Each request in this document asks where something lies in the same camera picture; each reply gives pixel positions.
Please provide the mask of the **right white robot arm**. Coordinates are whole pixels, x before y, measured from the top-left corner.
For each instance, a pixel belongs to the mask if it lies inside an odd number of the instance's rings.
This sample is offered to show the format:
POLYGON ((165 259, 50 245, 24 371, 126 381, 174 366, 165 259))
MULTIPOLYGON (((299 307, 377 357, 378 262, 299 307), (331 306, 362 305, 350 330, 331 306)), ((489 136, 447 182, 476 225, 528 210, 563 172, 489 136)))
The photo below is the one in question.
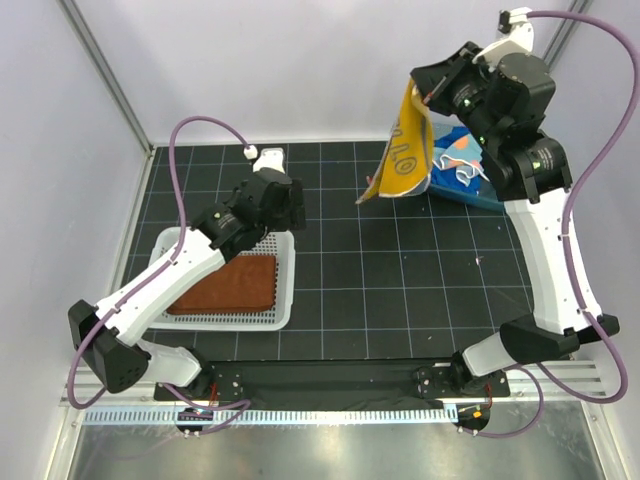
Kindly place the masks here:
POLYGON ((540 128, 556 84, 544 61, 508 53, 475 62, 469 42, 448 59, 416 67, 411 78, 426 107, 456 116, 482 151, 482 166, 521 245, 532 312, 451 358, 450 382, 473 396, 492 374, 515 364, 555 361, 617 334, 590 290, 575 228, 565 208, 572 177, 562 145, 540 128))

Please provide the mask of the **brown towel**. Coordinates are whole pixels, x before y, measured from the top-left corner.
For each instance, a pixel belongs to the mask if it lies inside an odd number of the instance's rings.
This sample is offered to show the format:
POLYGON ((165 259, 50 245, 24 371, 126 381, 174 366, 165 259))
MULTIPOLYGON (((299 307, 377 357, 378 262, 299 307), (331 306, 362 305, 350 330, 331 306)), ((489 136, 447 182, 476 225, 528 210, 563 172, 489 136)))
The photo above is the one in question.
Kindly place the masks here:
POLYGON ((238 256, 167 308, 171 315, 258 313, 276 299, 276 257, 238 256))

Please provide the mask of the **blue patterned towel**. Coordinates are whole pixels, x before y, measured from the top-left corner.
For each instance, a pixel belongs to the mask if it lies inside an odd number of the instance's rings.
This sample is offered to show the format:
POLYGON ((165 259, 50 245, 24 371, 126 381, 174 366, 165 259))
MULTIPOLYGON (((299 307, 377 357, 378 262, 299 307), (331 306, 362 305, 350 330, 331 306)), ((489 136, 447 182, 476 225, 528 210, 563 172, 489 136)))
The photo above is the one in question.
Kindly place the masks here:
POLYGON ((381 161, 356 204, 423 193, 431 181, 434 141, 429 109, 414 80, 409 79, 381 161))

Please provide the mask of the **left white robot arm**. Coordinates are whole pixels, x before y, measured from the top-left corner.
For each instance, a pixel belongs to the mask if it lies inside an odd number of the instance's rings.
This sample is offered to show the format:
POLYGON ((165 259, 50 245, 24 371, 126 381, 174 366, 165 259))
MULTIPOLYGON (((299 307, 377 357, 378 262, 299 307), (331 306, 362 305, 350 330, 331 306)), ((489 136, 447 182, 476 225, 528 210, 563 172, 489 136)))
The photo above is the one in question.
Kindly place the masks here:
POLYGON ((146 342, 151 324, 185 292, 253 249, 273 232, 306 226, 303 184, 262 168, 231 197, 205 209, 174 246, 119 291, 92 305, 79 300, 68 311, 76 361, 84 361, 106 392, 140 380, 178 389, 190 400, 208 395, 210 364, 195 350, 146 342))

